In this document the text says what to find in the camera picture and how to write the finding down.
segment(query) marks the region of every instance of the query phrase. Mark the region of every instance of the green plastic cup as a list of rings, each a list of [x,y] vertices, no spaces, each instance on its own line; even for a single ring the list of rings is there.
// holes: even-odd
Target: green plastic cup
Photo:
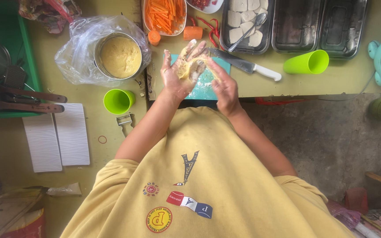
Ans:
[[[104,96],[104,106],[112,114],[123,114],[135,103],[135,95],[129,90],[111,89]]]
[[[288,59],[283,70],[288,74],[320,74],[329,65],[329,55],[323,50],[316,50]]]

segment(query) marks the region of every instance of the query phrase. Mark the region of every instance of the electric cord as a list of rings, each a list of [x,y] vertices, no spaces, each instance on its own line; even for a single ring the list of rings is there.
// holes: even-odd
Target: electric cord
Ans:
[[[364,88],[361,90],[361,92],[359,92],[359,94],[353,96],[352,98],[342,99],[342,100],[332,100],[332,99],[321,99],[321,98],[319,98],[318,100],[332,101],[332,102],[343,102],[343,101],[352,100],[352,99],[358,97],[359,95],[361,95],[361,94],[364,92],[364,90],[367,88],[368,84],[370,83],[371,79],[374,77],[374,73],[375,73],[375,71],[374,71],[373,74],[371,75],[370,79],[368,79],[367,83],[365,84],[365,86],[364,86]]]

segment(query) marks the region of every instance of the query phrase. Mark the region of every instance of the metal spoon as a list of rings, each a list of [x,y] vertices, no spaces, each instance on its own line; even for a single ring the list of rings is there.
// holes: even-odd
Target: metal spoon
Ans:
[[[265,13],[258,14],[257,17],[255,18],[254,25],[247,32],[245,32],[245,34],[241,38],[239,38],[239,40],[237,40],[235,44],[233,44],[229,48],[229,52],[232,52],[236,48],[236,46],[243,40],[243,38],[245,38],[245,36],[252,30],[252,28],[263,24],[265,22],[265,19],[266,19]]]

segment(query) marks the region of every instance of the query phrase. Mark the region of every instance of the wooden handle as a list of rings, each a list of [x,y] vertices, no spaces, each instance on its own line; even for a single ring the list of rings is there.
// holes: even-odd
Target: wooden handle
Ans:
[[[24,103],[9,103],[0,101],[0,110],[13,109],[21,111],[34,111],[44,113],[60,113],[64,111],[64,106],[49,103],[24,104]]]
[[[16,95],[25,95],[30,97],[36,97],[39,99],[49,100],[52,102],[61,102],[66,103],[67,98],[62,95],[57,94],[49,94],[49,93],[42,93],[42,92],[35,92],[35,91],[27,91],[23,89],[12,89],[12,88],[5,88],[5,92],[16,94]]]

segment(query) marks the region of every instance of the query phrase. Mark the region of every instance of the metal pot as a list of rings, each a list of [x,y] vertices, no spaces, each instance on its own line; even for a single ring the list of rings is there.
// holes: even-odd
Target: metal pot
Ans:
[[[134,74],[132,74],[131,76],[129,76],[127,78],[117,78],[116,76],[110,74],[105,69],[103,61],[101,59],[101,50],[103,49],[105,43],[109,39],[114,38],[114,37],[124,37],[124,38],[130,39],[130,40],[132,40],[139,47],[139,52],[140,52],[140,67],[138,68],[138,70]],[[115,80],[123,80],[123,79],[133,78],[137,74],[139,74],[140,70],[144,66],[144,64],[142,62],[143,61],[142,49],[140,48],[140,46],[138,45],[138,43],[135,41],[135,39],[133,37],[131,37],[130,35],[127,35],[126,33],[123,33],[123,32],[113,32],[113,33],[109,34],[108,36],[99,39],[97,41],[97,45],[95,46],[95,50],[93,52],[93,59],[94,59],[93,62],[95,63],[95,66],[101,71],[101,73],[103,73],[105,76],[107,76],[109,78],[112,78],[112,79],[115,79]]]

